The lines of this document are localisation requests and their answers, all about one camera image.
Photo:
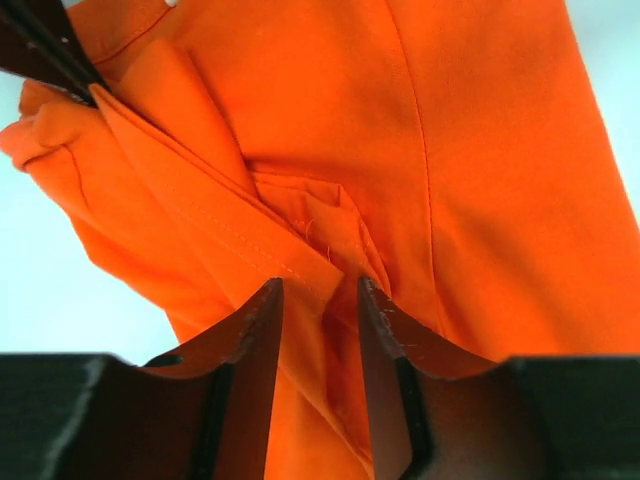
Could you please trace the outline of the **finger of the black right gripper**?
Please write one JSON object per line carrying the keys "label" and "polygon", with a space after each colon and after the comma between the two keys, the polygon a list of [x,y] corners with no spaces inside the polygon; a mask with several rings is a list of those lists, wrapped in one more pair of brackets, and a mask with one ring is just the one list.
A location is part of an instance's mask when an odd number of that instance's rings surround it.
{"label": "finger of the black right gripper", "polygon": [[1,70],[91,107],[96,103],[90,86],[108,88],[60,0],[1,0]]}

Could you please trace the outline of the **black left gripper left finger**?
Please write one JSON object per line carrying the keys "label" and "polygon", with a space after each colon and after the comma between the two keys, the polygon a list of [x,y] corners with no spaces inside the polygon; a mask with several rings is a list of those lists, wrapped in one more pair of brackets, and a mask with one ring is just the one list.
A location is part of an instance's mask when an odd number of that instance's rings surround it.
{"label": "black left gripper left finger", "polygon": [[139,372],[154,381],[137,479],[261,479],[283,323],[283,282]]}

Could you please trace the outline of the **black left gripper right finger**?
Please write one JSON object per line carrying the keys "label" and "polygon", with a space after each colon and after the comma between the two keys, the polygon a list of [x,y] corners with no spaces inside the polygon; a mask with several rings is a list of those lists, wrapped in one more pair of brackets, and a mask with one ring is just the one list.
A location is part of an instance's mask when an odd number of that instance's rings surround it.
{"label": "black left gripper right finger", "polygon": [[502,479],[502,366],[405,313],[358,281],[361,358],[377,479]]}

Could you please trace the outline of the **orange t shirt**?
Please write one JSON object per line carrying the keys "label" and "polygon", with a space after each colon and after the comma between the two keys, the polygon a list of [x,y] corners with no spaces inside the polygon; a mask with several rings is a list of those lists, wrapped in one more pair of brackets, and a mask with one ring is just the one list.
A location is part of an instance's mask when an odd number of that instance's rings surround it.
{"label": "orange t shirt", "polygon": [[635,353],[639,229],[561,1],[83,1],[1,148],[186,341],[285,287],[265,475],[373,475],[356,282],[484,358]]}

